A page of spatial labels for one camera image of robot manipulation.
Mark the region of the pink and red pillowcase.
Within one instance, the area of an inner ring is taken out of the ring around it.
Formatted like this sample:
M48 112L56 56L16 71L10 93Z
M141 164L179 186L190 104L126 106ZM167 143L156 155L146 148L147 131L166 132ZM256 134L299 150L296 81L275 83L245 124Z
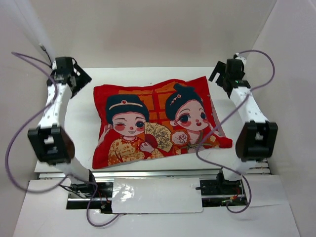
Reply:
M233 146L215 129L206 77L144 87L104 84L94 88L93 97L101 120L94 169Z

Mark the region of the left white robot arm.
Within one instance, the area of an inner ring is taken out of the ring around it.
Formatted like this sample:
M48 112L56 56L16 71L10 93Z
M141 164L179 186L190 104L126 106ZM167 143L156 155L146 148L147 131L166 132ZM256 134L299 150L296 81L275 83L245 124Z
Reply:
M72 57L57 57L47 80L47 102L36 128L28 130L38 161L64 173L71 181L67 188L81 198L97 193L92 172L75 157L75 146L64 129L69 101L91 82L91 77Z

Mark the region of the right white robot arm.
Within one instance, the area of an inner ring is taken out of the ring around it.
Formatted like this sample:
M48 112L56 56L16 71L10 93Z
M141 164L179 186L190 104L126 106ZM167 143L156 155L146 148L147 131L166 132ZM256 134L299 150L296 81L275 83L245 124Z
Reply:
M244 80L246 59L237 56L226 62L217 62L209 81L223 88L228 98L238 108L243 123L235 143L237 160L232 168L225 168L217 174L215 187L222 194L237 188L241 175L256 163L272 156L278 125L270 122L257 105L248 81Z

